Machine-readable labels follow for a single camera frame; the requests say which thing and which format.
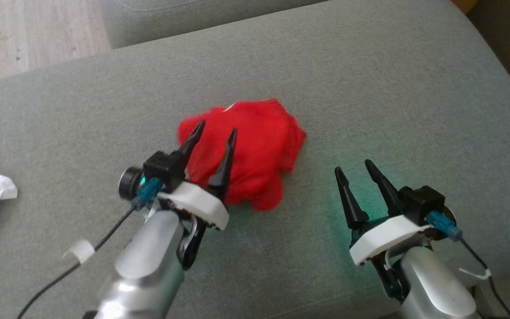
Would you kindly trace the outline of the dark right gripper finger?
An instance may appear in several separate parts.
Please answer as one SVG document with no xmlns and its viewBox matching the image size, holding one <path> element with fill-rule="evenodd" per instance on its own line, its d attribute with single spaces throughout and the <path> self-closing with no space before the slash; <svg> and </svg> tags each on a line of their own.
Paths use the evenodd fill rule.
<svg viewBox="0 0 510 319">
<path fill-rule="evenodd" d="M 380 193 L 388 208 L 388 215 L 395 217 L 403 212 L 403 202 L 399 197 L 399 192 L 389 181 L 389 179 L 377 168 L 370 159 L 365 160 L 367 172 L 374 183 L 377 184 Z"/>
<path fill-rule="evenodd" d="M 340 166 L 335 167 L 335 177 L 348 228 L 351 230 L 359 230 L 369 222 L 370 217 L 362 210 L 356 198 L 353 196 L 349 188 L 348 179 Z"/>
</svg>

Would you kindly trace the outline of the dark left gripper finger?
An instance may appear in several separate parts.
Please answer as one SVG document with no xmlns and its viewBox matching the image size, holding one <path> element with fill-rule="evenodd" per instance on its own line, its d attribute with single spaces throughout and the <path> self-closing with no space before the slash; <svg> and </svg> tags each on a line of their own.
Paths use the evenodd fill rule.
<svg viewBox="0 0 510 319">
<path fill-rule="evenodd" d="M 206 125 L 206 121 L 199 121 L 197 126 L 193 129 L 190 135 L 187 137 L 185 142 L 179 148 L 177 152 L 178 156 L 178 164 L 182 168 L 182 170 L 186 169 L 190 157 L 192 155 L 193 149 L 196 147 L 197 143 L 200 141 L 202 133 L 204 131 L 204 127 Z"/>
<path fill-rule="evenodd" d="M 237 140 L 237 129 L 233 128 L 225 144 L 224 156 L 221 158 L 214 174 L 207 184 L 208 191 L 217 198 L 225 198 L 232 174 L 233 156 Z"/>
</svg>

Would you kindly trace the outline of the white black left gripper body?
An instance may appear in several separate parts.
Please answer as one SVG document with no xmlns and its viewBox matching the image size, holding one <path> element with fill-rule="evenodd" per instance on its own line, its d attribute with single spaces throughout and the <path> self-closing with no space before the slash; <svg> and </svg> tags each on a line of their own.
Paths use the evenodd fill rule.
<svg viewBox="0 0 510 319">
<path fill-rule="evenodd" d="M 191 229 L 185 230 L 177 248 L 177 257 L 184 270 L 196 261 L 200 245 L 207 228 L 224 231 L 229 222 L 229 212 L 220 198 L 201 186 L 182 182 L 172 193 L 159 192 L 158 199 L 168 202 L 176 209 L 177 216 L 191 221 Z"/>
</svg>

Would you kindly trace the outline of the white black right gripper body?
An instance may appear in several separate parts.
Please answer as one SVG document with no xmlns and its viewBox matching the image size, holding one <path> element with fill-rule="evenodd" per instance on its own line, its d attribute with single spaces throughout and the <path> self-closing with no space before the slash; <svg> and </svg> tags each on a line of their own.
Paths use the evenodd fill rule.
<svg viewBox="0 0 510 319">
<path fill-rule="evenodd" d="M 371 263 L 385 295 L 402 303 L 410 290 L 401 259 L 414 247 L 428 246 L 425 231 L 430 225 L 418 226 L 405 216 L 387 218 L 362 235 L 354 230 L 350 256 L 356 266 Z"/>
</svg>

